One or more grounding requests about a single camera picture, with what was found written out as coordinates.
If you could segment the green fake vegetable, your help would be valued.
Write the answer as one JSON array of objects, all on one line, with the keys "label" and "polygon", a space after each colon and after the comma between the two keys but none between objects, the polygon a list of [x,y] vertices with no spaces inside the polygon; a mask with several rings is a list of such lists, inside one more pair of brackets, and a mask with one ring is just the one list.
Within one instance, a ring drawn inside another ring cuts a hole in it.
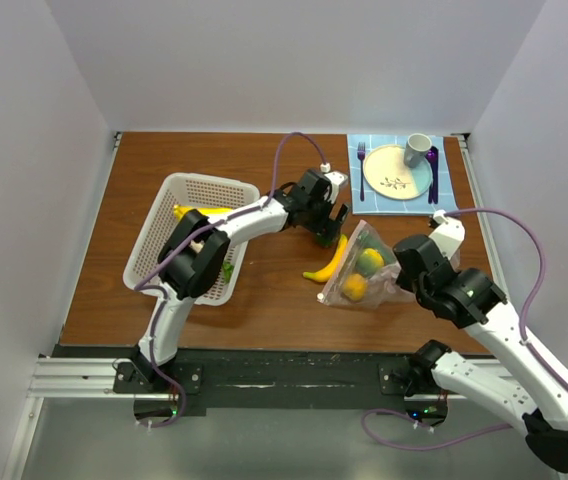
[{"label": "green fake vegetable", "polygon": [[325,236],[325,235],[316,235],[315,241],[316,243],[321,246],[322,248],[330,248],[336,245],[339,240],[339,235],[333,236]]}]

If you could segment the dark green fake cucumber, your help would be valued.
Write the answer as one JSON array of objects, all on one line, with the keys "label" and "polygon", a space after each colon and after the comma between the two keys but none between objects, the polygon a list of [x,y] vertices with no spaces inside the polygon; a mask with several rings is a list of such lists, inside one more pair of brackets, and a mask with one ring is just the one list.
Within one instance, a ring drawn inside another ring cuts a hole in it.
[{"label": "dark green fake cucumber", "polygon": [[363,241],[366,248],[371,248],[376,250],[384,260],[384,264],[392,264],[396,261],[393,250],[389,247],[383,240],[378,236],[370,233],[367,238]]}]

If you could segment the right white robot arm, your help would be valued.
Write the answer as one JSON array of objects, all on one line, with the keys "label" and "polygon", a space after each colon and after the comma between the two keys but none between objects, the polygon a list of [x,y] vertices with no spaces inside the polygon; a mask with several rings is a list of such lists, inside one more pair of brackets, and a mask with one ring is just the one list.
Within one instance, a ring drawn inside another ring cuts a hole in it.
[{"label": "right white robot arm", "polygon": [[514,306],[486,274],[455,270],[433,238],[405,238],[393,253],[399,285],[482,344],[511,375],[505,380],[431,340],[409,359],[409,385],[423,393],[440,387],[479,404],[523,435],[545,465],[568,473],[568,369],[521,328]]}]

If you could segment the yellow fake fruit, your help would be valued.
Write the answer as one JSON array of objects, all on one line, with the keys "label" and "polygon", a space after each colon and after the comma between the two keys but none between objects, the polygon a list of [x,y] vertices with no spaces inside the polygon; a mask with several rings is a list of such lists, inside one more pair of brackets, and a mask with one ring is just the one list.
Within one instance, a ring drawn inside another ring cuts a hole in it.
[{"label": "yellow fake fruit", "polygon": [[337,270],[346,251],[347,245],[348,237],[344,234],[341,234],[331,260],[320,270],[317,270],[315,272],[304,272],[302,274],[303,278],[319,284],[327,283]]}]

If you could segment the clear zip top bag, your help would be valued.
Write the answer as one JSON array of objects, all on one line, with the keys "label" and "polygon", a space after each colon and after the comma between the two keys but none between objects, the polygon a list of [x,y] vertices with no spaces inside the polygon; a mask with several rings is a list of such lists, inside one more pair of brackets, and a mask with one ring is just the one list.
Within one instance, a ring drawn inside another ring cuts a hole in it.
[{"label": "clear zip top bag", "polygon": [[360,220],[317,301],[325,306],[368,310],[411,302],[414,295],[398,285],[400,271],[392,248],[371,224]]}]

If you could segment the white perforated plastic basket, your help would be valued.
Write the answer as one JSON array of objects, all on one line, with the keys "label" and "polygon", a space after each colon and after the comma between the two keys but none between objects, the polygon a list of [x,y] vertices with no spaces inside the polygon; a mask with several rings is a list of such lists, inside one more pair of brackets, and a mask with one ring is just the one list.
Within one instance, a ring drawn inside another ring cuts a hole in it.
[{"label": "white perforated plastic basket", "polygon": [[[123,272],[125,286],[134,286],[158,264],[160,250],[178,224],[175,205],[210,208],[241,208],[260,198],[256,186],[237,180],[195,173],[174,173],[163,181],[142,225]],[[230,300],[239,278],[248,246],[244,242],[230,248],[225,264],[230,274],[220,271],[216,283],[199,297],[196,305],[221,306]]]}]

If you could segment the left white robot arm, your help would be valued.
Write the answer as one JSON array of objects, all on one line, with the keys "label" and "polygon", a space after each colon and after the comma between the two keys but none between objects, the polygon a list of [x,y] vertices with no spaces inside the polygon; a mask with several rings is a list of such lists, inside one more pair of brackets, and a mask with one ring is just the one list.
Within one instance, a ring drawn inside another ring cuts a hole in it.
[{"label": "left white robot arm", "polygon": [[149,392],[169,385],[184,324],[216,283],[229,251],[291,227],[309,231],[322,245],[333,244],[349,212],[336,203],[347,183],[342,172],[309,169],[290,186],[225,213],[191,209],[175,217],[154,201],[123,273],[127,288],[156,299],[131,358],[137,382]]}]

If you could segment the white fake radish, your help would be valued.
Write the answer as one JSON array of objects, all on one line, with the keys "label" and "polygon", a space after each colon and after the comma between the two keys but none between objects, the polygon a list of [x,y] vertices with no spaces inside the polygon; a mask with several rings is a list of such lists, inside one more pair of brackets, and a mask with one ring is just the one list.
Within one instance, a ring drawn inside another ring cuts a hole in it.
[{"label": "white fake radish", "polygon": [[[196,253],[200,253],[203,247],[204,247],[203,242],[196,242],[196,241],[190,242],[190,248]],[[223,279],[224,284],[230,283],[233,271],[234,271],[234,266],[229,261],[224,260],[220,269],[220,275],[221,278]]]}]

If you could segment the yellow fake banana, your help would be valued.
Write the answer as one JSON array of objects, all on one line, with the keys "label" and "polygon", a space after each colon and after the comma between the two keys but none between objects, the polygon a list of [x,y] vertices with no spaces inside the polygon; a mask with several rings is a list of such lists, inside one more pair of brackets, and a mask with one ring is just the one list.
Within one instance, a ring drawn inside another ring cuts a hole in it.
[{"label": "yellow fake banana", "polygon": [[230,213],[232,209],[227,207],[216,207],[216,208],[194,207],[194,206],[180,205],[180,204],[175,204],[173,206],[173,214],[177,220],[181,220],[190,211],[197,211],[204,216],[211,216],[211,215],[227,214]]}]

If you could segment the yellow orange fake pear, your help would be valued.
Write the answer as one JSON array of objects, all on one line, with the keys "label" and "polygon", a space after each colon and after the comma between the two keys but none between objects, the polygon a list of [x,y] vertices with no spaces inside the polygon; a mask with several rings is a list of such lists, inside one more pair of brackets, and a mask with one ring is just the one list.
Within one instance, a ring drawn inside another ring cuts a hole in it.
[{"label": "yellow orange fake pear", "polygon": [[359,302],[368,290],[368,281],[358,273],[350,274],[342,283],[341,292],[352,302]]}]

